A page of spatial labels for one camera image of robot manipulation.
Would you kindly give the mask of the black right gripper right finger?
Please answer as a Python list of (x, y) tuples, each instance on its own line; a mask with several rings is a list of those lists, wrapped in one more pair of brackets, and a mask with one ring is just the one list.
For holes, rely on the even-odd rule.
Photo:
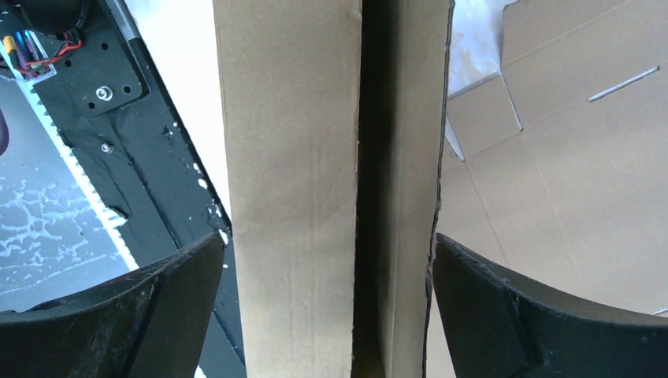
[(667, 320), (593, 302), (436, 235), (433, 288), (459, 377), (664, 377)]

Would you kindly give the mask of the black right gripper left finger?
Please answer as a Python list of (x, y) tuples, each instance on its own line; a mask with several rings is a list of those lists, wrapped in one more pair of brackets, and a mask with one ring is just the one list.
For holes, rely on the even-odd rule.
[(193, 377), (224, 256), (213, 233), (86, 290), (2, 312), (2, 376)]

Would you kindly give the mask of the large cardboard box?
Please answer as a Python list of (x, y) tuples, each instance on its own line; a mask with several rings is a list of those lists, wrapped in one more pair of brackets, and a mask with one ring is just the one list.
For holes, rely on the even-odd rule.
[(512, 2), (454, 96), (452, 1), (213, 9), (248, 376), (459, 377), (437, 234), (666, 318), (666, 2)]

